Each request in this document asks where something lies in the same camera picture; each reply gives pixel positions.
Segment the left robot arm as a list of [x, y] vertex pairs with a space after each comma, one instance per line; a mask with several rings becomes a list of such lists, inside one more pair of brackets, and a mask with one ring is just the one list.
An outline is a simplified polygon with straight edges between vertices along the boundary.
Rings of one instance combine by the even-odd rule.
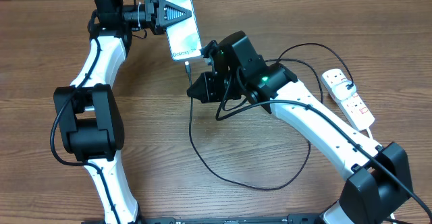
[[[124, 5], [123, 0], [94, 0], [96, 9], [88, 21], [90, 52], [69, 86], [53, 94], [56, 118], [50, 134], [51, 152], [63, 165], [83, 167], [95, 185], [103, 205], [102, 223], [144, 223], [122, 164], [125, 132], [113, 84], [126, 60], [132, 39], [140, 30], [154, 35], [191, 18], [192, 11], [166, 0], [144, 0]], [[55, 149], [59, 131], [66, 152], [63, 160]]]

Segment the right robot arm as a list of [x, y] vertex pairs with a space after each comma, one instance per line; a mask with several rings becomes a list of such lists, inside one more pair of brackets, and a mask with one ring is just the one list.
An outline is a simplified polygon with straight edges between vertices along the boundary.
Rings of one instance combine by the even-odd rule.
[[211, 41], [200, 54], [211, 71], [190, 82], [192, 100], [219, 103], [218, 121], [264, 108], [319, 149], [344, 180], [340, 197], [323, 212], [291, 214], [289, 223], [382, 223], [417, 199], [406, 151], [395, 142], [383, 146], [341, 120], [284, 65], [284, 56], [264, 59], [242, 31]]

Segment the Samsung Galaxy smartphone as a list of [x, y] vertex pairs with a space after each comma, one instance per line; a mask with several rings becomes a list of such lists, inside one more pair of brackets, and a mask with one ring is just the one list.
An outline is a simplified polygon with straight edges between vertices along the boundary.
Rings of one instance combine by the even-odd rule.
[[167, 27], [171, 58], [187, 61], [201, 56], [202, 49], [192, 0], [165, 0], [191, 11], [191, 17]]

